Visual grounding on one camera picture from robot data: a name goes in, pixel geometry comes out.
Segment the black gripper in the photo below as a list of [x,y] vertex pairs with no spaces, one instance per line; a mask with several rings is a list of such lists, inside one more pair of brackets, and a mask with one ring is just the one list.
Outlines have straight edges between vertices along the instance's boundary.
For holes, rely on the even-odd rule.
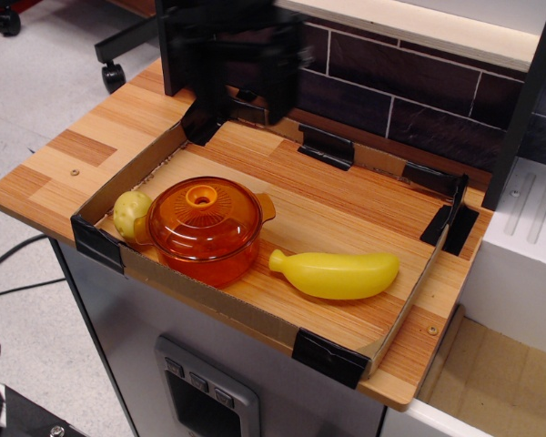
[[187,21],[194,44],[189,53],[189,86],[200,115],[230,114],[226,64],[257,67],[259,94],[276,125],[298,100],[299,70],[307,61],[305,17],[273,1],[198,1]]

